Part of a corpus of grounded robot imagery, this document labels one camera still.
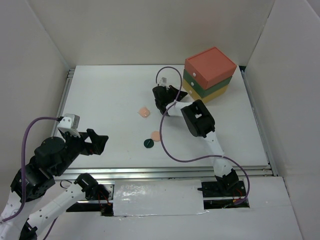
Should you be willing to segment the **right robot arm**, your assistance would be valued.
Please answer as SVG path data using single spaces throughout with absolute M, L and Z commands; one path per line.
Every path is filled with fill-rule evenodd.
M 235 190 L 239 177 L 230 161 L 225 158 L 224 151 L 218 141 L 215 120 L 202 100 L 193 102 L 181 102 L 187 93 L 180 91 L 173 86 L 155 86 L 152 89 L 155 105 L 162 114 L 159 127 L 160 142 L 165 153 L 174 161 L 179 163 L 191 163 L 198 160 L 210 158 L 213 166 L 215 179 L 217 180 L 218 192 L 223 196 L 230 195 Z M 210 150 L 209 155 L 194 159 L 182 160 L 173 157 L 166 149 L 163 142 L 164 118 L 181 117 L 193 137 L 202 138 Z

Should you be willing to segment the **orange drawer box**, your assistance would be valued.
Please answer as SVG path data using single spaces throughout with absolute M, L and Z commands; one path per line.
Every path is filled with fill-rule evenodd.
M 237 65 L 217 47 L 209 48 L 185 59 L 184 69 L 201 83 L 218 82 L 232 76 Z

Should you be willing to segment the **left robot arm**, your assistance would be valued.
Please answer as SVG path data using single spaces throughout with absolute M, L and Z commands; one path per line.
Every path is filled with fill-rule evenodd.
M 89 174 L 80 174 L 62 194 L 37 212 L 33 209 L 79 155 L 101 155 L 109 137 L 88 128 L 79 136 L 66 132 L 49 137 L 34 151 L 29 163 L 15 175 L 7 204 L 0 216 L 2 240 L 35 240 L 77 201 L 107 199 L 109 192 Z

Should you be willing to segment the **green drawer box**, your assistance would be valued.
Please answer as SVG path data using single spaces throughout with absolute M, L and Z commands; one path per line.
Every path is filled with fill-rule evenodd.
M 225 87 L 226 85 L 229 86 L 232 77 L 233 76 L 231 75 L 223 80 L 213 81 L 213 83 L 207 82 L 203 84 L 199 79 L 196 79 L 186 69 L 183 70 L 183 79 L 185 79 L 201 97 L 205 97 L 219 90 L 220 88 Z

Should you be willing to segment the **dark green round compact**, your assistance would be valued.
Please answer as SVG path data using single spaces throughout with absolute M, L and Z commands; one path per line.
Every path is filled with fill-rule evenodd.
M 148 138 L 143 142 L 143 145 L 145 148 L 150 149 L 154 146 L 154 141 L 151 138 Z

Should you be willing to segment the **peach makeup sponge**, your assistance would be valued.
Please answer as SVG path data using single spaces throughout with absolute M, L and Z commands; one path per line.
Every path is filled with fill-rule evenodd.
M 147 107 L 140 108 L 138 113 L 143 118 L 147 118 L 150 115 L 150 111 Z

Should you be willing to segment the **round peach powder puff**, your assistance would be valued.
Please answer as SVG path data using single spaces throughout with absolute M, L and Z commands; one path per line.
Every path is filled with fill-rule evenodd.
M 160 132 L 159 131 L 153 131 L 150 135 L 150 138 L 155 141 L 155 142 L 159 142 L 161 140 L 160 138 Z

